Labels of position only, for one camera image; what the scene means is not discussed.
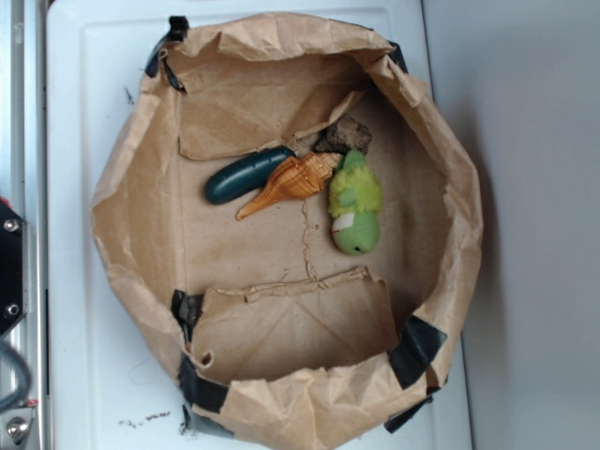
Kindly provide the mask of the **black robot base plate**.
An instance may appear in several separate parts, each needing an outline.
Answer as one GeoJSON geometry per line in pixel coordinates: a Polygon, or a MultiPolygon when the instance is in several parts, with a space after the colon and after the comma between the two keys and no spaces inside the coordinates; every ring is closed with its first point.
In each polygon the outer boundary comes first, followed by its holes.
{"type": "Polygon", "coordinates": [[[27,313],[26,222],[1,198],[1,336],[8,335],[27,313]]]}

